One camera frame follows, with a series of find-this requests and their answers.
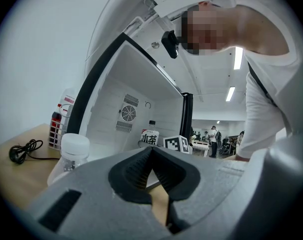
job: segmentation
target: white enclosure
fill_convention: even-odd
[[[150,120],[156,122],[159,145],[164,137],[181,134],[184,96],[160,66],[138,49],[135,42],[123,40],[112,56],[103,54],[92,69],[92,74],[101,70],[92,92],[87,90],[87,82],[93,81],[91,74],[80,90],[69,124],[79,120],[74,110],[90,95],[79,127],[79,134],[90,140],[89,160],[137,149]],[[103,60],[108,62],[102,70],[97,64]]]

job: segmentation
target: bottle cap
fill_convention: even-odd
[[[61,138],[60,154],[72,161],[85,159],[90,154],[90,140],[79,134],[65,133]]]

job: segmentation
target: desk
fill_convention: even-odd
[[[41,124],[0,145],[0,193],[10,203],[26,209],[31,201],[47,188],[47,178],[58,160],[35,160],[27,157],[23,164],[15,164],[8,152],[14,145],[24,146],[31,139],[42,140],[43,145],[32,155],[39,158],[60,158],[59,151],[48,147],[49,125]],[[165,225],[168,195],[159,185],[149,194],[152,198],[152,211]]]
[[[231,149],[232,149],[232,146],[235,148],[234,151],[232,152],[232,155],[234,155],[234,152],[236,152],[236,146],[230,142],[227,142],[227,144],[229,145],[229,152],[228,152],[228,155],[231,154]]]
[[[207,157],[208,150],[210,149],[209,148],[209,143],[205,142],[205,141],[202,141],[202,140],[193,140],[192,141],[192,148],[195,149],[195,150],[204,151],[204,153],[203,153],[204,158]]]

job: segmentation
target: person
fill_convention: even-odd
[[[202,141],[207,141],[208,140],[208,131],[204,132],[204,136],[201,138]]]
[[[216,140],[216,134],[218,131],[216,130],[216,126],[214,125],[211,128],[211,132],[209,134],[210,137],[210,142],[211,142],[211,155],[209,156],[210,158],[216,158],[216,153],[217,153],[217,140]]]
[[[196,139],[195,139],[196,141],[200,141],[201,140],[201,133],[200,132],[198,132],[198,134],[196,135]]]
[[[242,131],[239,135],[238,135],[238,137],[237,137],[237,142],[236,142],[236,154],[237,154],[237,151],[239,150],[239,148],[240,148],[240,145],[241,145],[241,143],[242,143],[242,140],[243,140],[243,137],[244,137],[244,131]]]
[[[183,12],[180,42],[196,55],[243,48],[252,72],[246,76],[246,135],[233,159],[249,161],[285,127],[276,94],[303,63],[303,28],[285,0],[235,2],[223,8],[203,1]]]
[[[192,147],[193,146],[193,136],[194,136],[194,129],[193,127],[191,126],[190,127],[190,136],[189,136],[189,145]]]

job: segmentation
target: ventilation fan grille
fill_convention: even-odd
[[[133,106],[124,106],[121,111],[121,117],[127,122],[133,121],[136,117],[136,111]]]
[[[124,133],[130,133],[133,125],[129,122],[117,121],[116,130]]]
[[[138,98],[135,98],[129,94],[126,94],[125,98],[123,99],[124,102],[135,106],[136,108],[138,107]]]

